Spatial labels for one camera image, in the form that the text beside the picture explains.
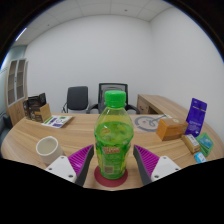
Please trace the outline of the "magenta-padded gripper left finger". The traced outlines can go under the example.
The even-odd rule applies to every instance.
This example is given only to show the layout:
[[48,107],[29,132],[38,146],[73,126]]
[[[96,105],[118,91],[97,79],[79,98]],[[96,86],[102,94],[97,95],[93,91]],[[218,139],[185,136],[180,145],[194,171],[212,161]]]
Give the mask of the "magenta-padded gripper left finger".
[[86,146],[68,157],[58,157],[46,168],[46,171],[78,186],[83,186],[93,155],[94,146]]

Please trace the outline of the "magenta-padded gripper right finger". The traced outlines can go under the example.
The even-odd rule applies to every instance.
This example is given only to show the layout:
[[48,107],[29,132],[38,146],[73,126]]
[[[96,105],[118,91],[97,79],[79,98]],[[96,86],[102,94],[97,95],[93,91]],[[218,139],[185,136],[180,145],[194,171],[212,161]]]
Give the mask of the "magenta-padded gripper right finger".
[[133,155],[136,159],[143,185],[150,184],[180,170],[168,156],[157,156],[149,150],[135,145]]

